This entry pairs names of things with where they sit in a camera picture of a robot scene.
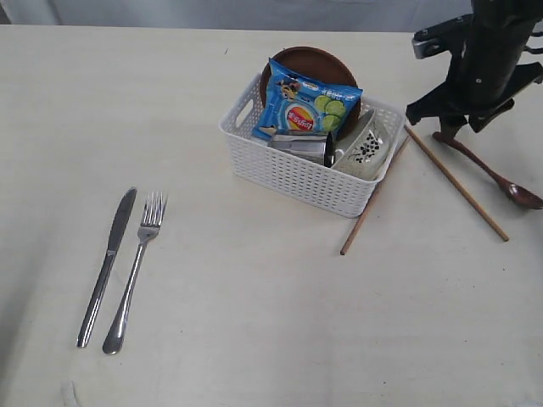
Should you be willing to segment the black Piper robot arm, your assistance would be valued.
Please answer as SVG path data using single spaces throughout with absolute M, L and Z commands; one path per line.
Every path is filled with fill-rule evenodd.
M 472 11 L 417 31 L 412 40 L 417 59 L 451 54 L 445 81 L 406 107 L 416 125 L 439 118 L 457 131 L 470 125 L 482 131 L 514 105 L 527 86 L 542 82 L 539 62 L 520 64 L 527 42 L 542 20 L 540 1 L 473 1 Z

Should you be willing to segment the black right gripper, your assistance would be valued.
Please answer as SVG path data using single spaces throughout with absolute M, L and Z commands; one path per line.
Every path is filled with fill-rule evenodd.
M 450 128 L 468 124 L 482 131 L 512 108 L 523 89 L 542 82 L 542 64 L 518 62 L 533 29 L 470 25 L 463 47 L 448 51 L 451 63 L 445 81 L 408 104 L 407 119 L 415 125 L 423 118 L 438 117 Z

